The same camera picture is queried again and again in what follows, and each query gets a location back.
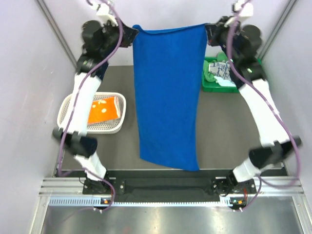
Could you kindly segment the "white blue patterned towel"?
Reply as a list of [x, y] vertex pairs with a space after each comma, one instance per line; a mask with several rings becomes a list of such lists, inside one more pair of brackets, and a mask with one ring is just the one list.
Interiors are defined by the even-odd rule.
[[230, 79], [230, 64], [228, 61], [217, 61], [209, 64], [209, 73], [214, 76]]

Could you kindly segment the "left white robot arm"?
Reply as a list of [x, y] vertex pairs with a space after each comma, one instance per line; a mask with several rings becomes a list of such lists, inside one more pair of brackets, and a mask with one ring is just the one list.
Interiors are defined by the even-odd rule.
[[91, 20], [83, 24], [81, 37], [82, 53], [77, 61], [74, 88], [67, 113], [61, 125], [53, 130], [53, 137], [60, 143], [58, 152], [58, 175], [61, 170], [63, 152], [68, 151], [85, 171], [83, 192], [87, 195], [113, 192], [106, 168], [98, 155], [98, 141], [87, 136], [87, 120], [93, 98], [108, 68], [108, 60], [118, 48], [132, 45], [137, 29], [124, 23], [113, 25]]

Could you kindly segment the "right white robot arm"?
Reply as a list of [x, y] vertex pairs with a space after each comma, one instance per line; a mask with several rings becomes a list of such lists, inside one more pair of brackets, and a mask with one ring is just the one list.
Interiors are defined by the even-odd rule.
[[272, 99], [267, 76], [255, 57], [262, 44], [261, 31], [254, 25], [241, 26], [234, 17], [222, 17], [217, 23], [205, 24], [210, 46], [220, 46], [230, 62], [230, 78], [246, 101], [256, 123], [260, 147], [250, 149], [248, 157], [227, 175], [231, 192], [239, 193], [245, 181], [274, 165], [296, 157], [300, 170], [300, 137], [292, 136], [283, 123]]

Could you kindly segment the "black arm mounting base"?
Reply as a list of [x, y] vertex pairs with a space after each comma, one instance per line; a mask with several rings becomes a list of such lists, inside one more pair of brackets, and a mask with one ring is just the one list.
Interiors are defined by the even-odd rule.
[[105, 179], [113, 185], [118, 202], [210, 202], [221, 195], [245, 198], [256, 193], [253, 179], [231, 185], [229, 170], [109, 170]]

